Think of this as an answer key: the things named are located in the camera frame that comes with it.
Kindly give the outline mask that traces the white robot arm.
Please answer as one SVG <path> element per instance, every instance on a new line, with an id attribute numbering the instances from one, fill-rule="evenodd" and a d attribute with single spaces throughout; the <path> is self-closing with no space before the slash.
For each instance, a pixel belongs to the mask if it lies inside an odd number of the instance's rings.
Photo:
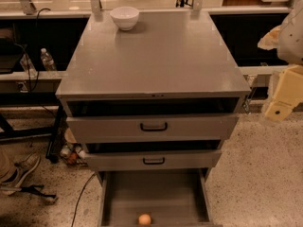
<path id="1" fill-rule="evenodd" d="M 264 116 L 271 121 L 284 120 L 303 102 L 303 4 L 297 2 L 280 26 L 274 27 L 258 42 L 258 48 L 276 49 L 288 63 L 278 82 Z"/>

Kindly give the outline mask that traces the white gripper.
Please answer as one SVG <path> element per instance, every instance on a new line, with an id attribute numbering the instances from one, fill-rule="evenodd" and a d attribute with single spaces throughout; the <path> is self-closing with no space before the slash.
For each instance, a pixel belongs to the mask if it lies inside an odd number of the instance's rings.
<path id="1" fill-rule="evenodd" d="M 258 48 L 272 50 L 278 47 L 280 26 L 266 33 L 258 42 Z M 279 74 L 278 84 L 265 117 L 271 121 L 284 120 L 303 101 L 303 66 L 290 65 Z"/>

